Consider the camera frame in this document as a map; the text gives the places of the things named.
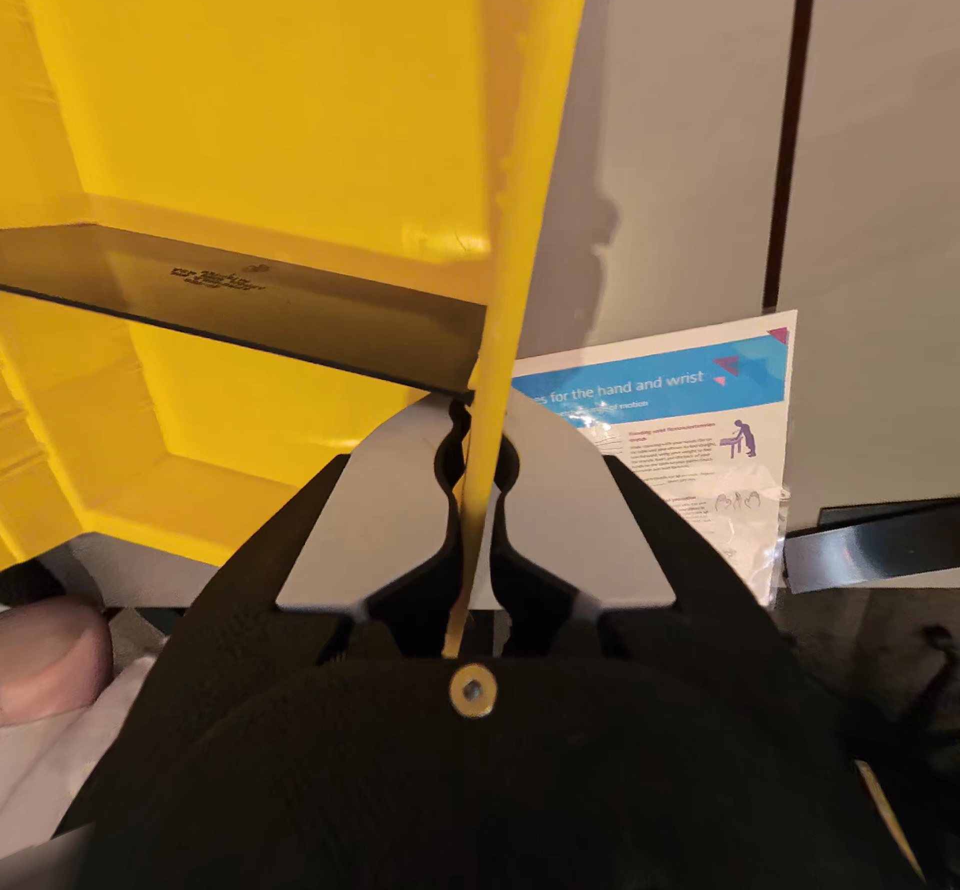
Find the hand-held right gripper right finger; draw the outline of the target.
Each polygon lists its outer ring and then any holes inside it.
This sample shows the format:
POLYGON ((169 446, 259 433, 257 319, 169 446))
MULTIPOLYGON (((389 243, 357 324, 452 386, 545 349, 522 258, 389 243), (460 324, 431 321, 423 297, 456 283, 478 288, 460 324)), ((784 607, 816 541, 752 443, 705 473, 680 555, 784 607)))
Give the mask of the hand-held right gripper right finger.
POLYGON ((512 394, 494 483, 489 582, 510 619, 506 656, 542 656, 570 621, 676 603, 598 448, 569 422, 512 394))

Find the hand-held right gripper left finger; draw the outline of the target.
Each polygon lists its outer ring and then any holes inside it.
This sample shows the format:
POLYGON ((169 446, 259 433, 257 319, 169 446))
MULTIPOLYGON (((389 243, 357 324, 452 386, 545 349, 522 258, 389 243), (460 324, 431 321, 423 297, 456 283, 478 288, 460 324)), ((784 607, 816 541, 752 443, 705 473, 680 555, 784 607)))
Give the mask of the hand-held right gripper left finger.
POLYGON ((400 655, 442 656, 463 588, 462 475, 461 402, 431 394, 388 418, 334 476, 275 597, 278 617, 380 624, 400 655))

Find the yellow plastic bin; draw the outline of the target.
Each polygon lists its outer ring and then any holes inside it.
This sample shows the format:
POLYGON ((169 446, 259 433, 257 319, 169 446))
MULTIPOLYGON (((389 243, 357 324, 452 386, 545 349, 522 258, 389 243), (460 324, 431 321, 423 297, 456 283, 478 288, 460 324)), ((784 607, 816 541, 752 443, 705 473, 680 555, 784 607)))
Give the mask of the yellow plastic bin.
POLYGON ((2 0, 2 230, 97 224, 482 305, 472 401, 2 291, 2 569, 224 564, 462 404, 472 573, 586 0, 2 0))

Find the person's left forearm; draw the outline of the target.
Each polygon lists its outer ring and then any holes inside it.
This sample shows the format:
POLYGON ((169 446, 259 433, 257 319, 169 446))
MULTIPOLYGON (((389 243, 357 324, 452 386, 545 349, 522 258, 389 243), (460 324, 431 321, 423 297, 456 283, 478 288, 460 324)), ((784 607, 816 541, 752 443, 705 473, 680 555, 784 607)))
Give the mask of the person's left forearm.
POLYGON ((1 725, 32 723, 93 704, 114 676, 102 611, 57 596, 1 614, 1 725))

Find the laminated exercise sheet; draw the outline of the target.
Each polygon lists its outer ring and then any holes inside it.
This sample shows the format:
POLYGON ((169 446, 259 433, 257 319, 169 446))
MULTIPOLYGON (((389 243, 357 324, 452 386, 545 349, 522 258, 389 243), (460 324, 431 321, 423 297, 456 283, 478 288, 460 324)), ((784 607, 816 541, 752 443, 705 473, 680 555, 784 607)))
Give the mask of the laminated exercise sheet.
POLYGON ((518 359, 515 390, 618 458, 761 606, 777 588, 798 312, 518 359))

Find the dark bin divider plate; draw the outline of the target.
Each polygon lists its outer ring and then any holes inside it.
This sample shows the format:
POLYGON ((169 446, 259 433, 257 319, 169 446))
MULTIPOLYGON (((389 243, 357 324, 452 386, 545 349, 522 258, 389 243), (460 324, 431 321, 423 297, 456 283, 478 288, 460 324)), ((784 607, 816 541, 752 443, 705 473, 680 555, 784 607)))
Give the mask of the dark bin divider plate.
POLYGON ((1 289, 465 404, 482 304, 101 224, 3 228, 1 289))

